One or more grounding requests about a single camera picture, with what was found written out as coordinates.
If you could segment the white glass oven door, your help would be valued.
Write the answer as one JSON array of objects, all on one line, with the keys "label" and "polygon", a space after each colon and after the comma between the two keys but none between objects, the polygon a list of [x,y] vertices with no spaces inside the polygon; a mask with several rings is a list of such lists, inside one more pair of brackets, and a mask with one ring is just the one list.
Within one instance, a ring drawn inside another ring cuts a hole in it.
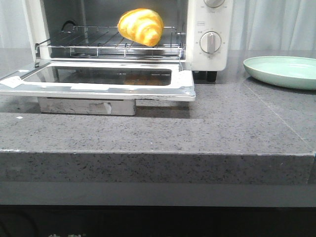
[{"label": "white glass oven door", "polygon": [[50,60],[1,78],[0,92],[37,97],[43,113],[126,116],[138,100],[196,97],[193,73],[178,62]]}]

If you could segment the yellow croissant bread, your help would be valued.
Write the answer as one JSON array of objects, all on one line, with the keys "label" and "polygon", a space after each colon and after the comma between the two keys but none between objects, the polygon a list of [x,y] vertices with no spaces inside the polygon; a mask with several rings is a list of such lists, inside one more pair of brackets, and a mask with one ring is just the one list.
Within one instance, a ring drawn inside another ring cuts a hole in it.
[{"label": "yellow croissant bread", "polygon": [[164,23],[156,11],[138,8],[123,14],[117,27],[124,38],[152,47],[160,41]]}]

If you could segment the white Toshiba toaster oven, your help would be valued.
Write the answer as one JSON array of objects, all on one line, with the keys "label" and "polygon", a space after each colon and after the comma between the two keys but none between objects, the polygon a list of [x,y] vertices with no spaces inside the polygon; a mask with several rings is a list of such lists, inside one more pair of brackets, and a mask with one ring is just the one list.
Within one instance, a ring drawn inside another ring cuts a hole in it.
[{"label": "white Toshiba toaster oven", "polygon": [[[170,62],[180,63],[193,72],[194,79],[216,80],[218,71],[225,69],[232,19],[233,2],[217,8],[208,7],[203,0],[25,0],[23,8],[36,67],[49,60],[90,60],[113,62]],[[182,60],[143,60],[114,58],[38,58],[35,44],[43,42],[72,26],[114,26],[129,10],[147,8],[156,11],[165,26],[174,26],[186,34],[185,58]],[[202,51],[200,38],[216,32],[220,48],[213,54]]]}]

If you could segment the lower silver timer knob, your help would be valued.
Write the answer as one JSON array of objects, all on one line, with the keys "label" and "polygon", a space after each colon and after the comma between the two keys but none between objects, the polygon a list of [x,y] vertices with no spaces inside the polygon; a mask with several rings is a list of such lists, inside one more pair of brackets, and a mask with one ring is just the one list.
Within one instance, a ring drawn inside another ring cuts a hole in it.
[{"label": "lower silver timer knob", "polygon": [[207,32],[200,38],[200,47],[208,54],[215,53],[221,46],[221,38],[216,32]]}]

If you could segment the upper silver temperature knob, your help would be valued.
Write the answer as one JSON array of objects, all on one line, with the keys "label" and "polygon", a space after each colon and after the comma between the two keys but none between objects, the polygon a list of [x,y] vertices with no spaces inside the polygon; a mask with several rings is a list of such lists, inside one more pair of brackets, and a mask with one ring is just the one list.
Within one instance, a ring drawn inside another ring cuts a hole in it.
[{"label": "upper silver temperature knob", "polygon": [[225,0],[204,0],[204,3],[211,8],[217,8],[220,7]]}]

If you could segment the light green plate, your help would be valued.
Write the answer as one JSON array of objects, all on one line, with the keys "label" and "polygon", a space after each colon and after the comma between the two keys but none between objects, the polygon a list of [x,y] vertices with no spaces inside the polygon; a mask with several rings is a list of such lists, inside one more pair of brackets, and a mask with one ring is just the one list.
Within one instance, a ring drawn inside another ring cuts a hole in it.
[{"label": "light green plate", "polygon": [[316,60],[294,56],[260,56],[245,59],[246,72],[253,78],[275,86],[316,89]]}]

